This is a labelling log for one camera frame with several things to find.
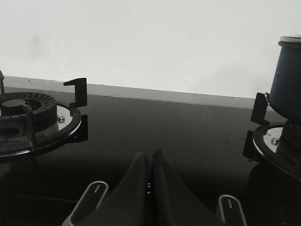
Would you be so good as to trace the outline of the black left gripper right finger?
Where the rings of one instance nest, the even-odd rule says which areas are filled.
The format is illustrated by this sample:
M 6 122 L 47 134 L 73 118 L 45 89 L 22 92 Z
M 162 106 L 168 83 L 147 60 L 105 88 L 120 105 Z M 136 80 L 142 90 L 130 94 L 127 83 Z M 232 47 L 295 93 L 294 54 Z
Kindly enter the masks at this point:
M 161 226 L 223 225 L 183 183 L 161 150 L 153 155 L 152 174 Z

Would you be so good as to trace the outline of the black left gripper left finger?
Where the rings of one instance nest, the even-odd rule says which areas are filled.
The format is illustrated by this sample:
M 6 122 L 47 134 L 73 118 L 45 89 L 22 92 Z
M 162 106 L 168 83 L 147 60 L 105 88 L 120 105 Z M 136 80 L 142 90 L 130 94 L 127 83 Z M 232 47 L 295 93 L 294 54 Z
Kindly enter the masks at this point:
M 143 226 L 147 179 L 147 157 L 138 153 L 118 186 L 81 225 Z

